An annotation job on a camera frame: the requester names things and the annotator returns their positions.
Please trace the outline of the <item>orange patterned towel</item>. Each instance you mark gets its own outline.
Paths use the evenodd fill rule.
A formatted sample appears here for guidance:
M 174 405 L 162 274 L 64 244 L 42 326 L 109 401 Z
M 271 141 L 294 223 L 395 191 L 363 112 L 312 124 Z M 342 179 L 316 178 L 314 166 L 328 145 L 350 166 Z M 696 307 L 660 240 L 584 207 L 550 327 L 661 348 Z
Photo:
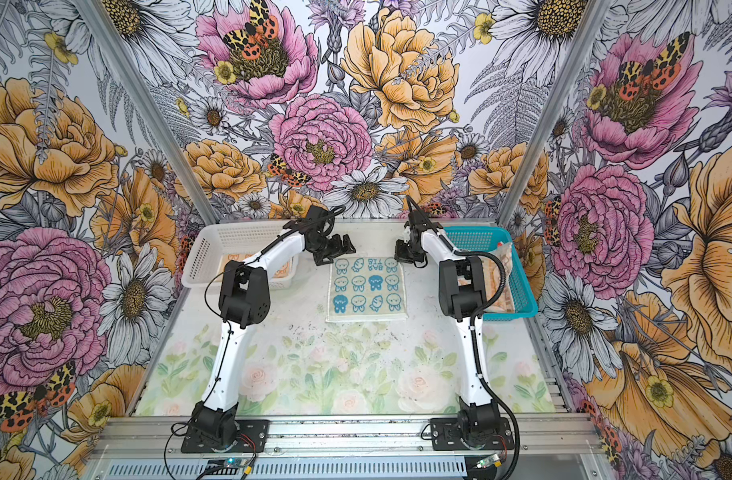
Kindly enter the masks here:
M 243 262 L 250 267 L 262 267 L 267 271 L 271 280 L 290 279 L 296 273 L 296 260 L 288 254 L 226 254 L 221 259 L 220 270 L 223 270 L 231 261 Z

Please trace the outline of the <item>blue and cream towel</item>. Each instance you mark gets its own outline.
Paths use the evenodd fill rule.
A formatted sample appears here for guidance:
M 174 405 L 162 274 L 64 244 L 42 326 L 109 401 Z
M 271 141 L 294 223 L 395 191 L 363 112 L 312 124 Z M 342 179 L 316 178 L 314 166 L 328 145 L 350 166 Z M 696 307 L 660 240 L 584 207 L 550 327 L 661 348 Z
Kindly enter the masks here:
M 408 318 L 401 264 L 393 257 L 342 257 L 334 261 L 326 321 L 401 321 Z

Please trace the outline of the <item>teal plastic basket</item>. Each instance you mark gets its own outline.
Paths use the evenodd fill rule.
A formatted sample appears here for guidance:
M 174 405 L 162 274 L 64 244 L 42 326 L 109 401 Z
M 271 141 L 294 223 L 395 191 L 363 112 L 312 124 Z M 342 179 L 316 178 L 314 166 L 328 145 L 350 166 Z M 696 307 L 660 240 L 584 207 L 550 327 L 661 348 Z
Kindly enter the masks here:
M 504 266 L 507 280 L 501 296 L 486 310 L 485 321 L 514 321 L 534 317 L 537 301 L 511 235 L 503 228 L 488 225 L 451 226 L 447 237 L 458 250 L 487 251 Z

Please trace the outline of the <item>pink and cream towel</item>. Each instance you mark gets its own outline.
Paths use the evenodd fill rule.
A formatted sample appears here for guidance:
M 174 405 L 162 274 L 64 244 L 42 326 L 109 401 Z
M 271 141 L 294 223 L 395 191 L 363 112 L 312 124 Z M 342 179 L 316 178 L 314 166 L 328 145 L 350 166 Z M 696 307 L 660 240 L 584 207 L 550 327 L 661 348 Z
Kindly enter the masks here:
M 511 242 L 503 243 L 499 242 L 497 248 L 492 252 L 493 256 L 496 256 L 504 266 L 505 275 L 501 275 L 501 271 L 498 265 L 488 257 L 482 259 L 484 278 L 486 286 L 486 298 L 492 297 L 499 289 L 501 284 L 504 284 L 503 291 L 497 300 L 490 305 L 486 311 L 488 313 L 514 313 L 515 312 L 515 301 L 513 299 L 512 290 L 509 283 L 510 275 L 513 272 L 514 262 L 512 257 Z

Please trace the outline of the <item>white plastic basket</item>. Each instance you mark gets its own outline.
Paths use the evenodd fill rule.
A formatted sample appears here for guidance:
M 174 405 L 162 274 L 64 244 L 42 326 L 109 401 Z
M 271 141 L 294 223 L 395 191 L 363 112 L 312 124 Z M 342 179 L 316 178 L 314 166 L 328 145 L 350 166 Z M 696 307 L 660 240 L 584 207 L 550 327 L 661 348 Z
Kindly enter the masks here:
M 286 233 L 283 225 L 283 221 L 265 220 L 207 226 L 191 247 L 183 269 L 182 284 L 187 288 L 205 288 L 223 271 L 220 270 L 221 259 L 226 254 L 288 254 L 295 259 L 304 251 L 304 237 L 300 233 L 292 233 L 280 239 Z M 292 278 L 269 279 L 270 289 L 289 288 Z

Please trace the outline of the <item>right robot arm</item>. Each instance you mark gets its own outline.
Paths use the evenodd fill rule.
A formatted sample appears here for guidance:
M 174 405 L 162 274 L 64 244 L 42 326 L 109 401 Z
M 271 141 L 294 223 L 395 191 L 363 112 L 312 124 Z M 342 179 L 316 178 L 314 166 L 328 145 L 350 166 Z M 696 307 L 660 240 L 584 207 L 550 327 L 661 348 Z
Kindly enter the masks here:
M 396 242 L 395 259 L 417 268 L 437 267 L 440 310 L 454 320 L 463 358 L 456 430 L 463 445 L 480 448 L 503 426 L 501 399 L 488 383 L 482 359 L 482 325 L 486 310 L 504 292 L 506 268 L 490 252 L 456 246 L 444 227 L 413 201 L 405 238 Z

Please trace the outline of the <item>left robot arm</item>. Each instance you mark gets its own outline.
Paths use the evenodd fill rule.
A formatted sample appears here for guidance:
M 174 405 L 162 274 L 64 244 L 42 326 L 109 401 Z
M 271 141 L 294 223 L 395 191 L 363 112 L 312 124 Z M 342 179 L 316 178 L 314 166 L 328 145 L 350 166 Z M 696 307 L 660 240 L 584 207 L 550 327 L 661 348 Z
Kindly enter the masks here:
M 216 275 L 221 287 L 214 313 L 222 321 L 222 334 L 206 391 L 187 422 L 193 446 L 227 451 L 238 440 L 242 369 L 251 337 L 271 310 L 270 279 L 303 252 L 310 253 L 318 266 L 354 254 L 350 238 L 333 232 L 344 211 L 343 206 L 331 210 L 312 206 L 304 218 L 288 221 L 262 250 L 241 261 L 228 261 Z

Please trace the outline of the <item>green circuit board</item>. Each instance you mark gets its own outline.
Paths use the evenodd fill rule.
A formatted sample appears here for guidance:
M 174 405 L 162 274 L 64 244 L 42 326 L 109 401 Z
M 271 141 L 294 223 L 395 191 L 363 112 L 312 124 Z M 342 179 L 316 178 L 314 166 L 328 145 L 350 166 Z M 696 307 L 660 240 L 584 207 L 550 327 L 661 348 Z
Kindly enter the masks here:
M 218 472 L 223 474 L 235 474 L 253 466 L 253 460 L 250 458 L 227 458 L 211 461 L 210 467 L 217 468 Z

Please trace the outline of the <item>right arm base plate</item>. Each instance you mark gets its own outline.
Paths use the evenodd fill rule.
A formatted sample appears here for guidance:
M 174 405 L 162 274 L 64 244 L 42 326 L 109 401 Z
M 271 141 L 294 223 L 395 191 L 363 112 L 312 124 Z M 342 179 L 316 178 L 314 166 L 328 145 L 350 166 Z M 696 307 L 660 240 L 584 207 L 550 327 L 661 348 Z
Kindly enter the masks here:
M 436 417 L 429 422 L 435 451 L 513 451 L 514 429 L 502 418 L 497 426 L 463 425 L 458 418 Z

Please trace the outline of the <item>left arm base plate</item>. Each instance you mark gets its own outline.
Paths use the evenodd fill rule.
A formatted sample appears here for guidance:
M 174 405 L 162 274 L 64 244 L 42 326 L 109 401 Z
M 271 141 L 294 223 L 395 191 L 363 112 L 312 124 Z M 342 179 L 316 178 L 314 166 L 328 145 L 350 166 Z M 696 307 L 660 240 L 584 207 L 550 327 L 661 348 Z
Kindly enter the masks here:
M 181 446 L 187 454 L 261 453 L 265 450 L 269 420 L 219 420 L 216 424 L 193 421 Z

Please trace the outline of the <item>aluminium front rail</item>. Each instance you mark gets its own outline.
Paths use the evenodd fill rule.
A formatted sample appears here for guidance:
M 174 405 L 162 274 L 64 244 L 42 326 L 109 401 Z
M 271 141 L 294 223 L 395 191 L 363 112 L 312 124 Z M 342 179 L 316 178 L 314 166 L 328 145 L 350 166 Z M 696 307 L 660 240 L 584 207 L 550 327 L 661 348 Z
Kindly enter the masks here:
M 261 453 L 181 452 L 173 417 L 122 418 L 100 434 L 86 479 L 612 479 L 586 414 L 518 417 L 513 451 L 435 451 L 433 415 L 275 416 Z M 211 461 L 250 458 L 235 474 Z

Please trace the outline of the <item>right aluminium corner post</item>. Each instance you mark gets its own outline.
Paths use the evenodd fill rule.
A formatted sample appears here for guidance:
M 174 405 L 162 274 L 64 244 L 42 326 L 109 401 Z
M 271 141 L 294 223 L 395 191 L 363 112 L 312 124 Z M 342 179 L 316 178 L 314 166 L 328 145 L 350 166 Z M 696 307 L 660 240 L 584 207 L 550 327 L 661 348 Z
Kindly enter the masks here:
M 529 179 L 539 164 L 552 127 L 561 113 L 562 105 L 568 98 L 581 67 L 592 52 L 593 44 L 602 29 L 611 6 L 612 1 L 608 0 L 596 0 L 588 3 L 567 58 L 556 76 L 554 86 L 547 103 L 542 109 L 535 131 L 528 141 L 521 167 L 516 173 L 500 208 L 497 218 L 499 226 L 505 227 L 510 222 L 515 208 L 519 205 Z

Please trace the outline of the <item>aluminium corner post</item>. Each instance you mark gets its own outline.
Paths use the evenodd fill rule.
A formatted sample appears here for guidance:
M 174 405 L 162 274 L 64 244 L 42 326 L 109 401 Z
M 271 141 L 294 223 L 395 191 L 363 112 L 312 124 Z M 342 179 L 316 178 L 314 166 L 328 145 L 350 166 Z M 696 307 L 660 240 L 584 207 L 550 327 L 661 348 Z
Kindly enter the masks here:
M 139 108 L 145 124 L 150 128 L 157 147 L 170 162 L 177 178 L 206 225 L 219 223 L 208 197 L 200 187 L 171 128 L 139 72 L 133 56 L 122 44 L 116 28 L 101 1 L 78 1 L 76 8 L 94 35 L 100 50 L 115 69 L 132 101 Z
M 505 227 L 510 222 L 515 208 L 519 205 L 529 179 L 539 164 L 552 127 L 561 113 L 562 105 L 568 98 L 581 67 L 592 52 L 593 44 L 602 29 L 611 6 L 612 1 L 608 0 L 596 0 L 588 3 L 567 58 L 556 76 L 554 86 L 547 103 L 542 109 L 535 131 L 528 141 L 521 167 L 516 173 L 500 208 L 497 218 L 499 226 Z

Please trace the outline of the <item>left aluminium corner post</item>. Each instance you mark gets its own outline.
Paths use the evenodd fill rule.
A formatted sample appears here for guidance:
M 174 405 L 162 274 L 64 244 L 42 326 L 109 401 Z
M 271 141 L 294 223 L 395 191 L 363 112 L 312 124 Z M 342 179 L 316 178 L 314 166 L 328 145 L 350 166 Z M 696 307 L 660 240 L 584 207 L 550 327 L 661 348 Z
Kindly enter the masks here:
M 177 178 L 206 225 L 219 223 L 208 197 L 200 187 L 171 128 L 139 72 L 133 56 L 122 44 L 116 28 L 101 1 L 78 1 L 76 8 L 94 35 L 100 50 L 115 69 L 132 101 L 139 108 L 145 124 L 150 128 L 157 147 L 170 162 Z

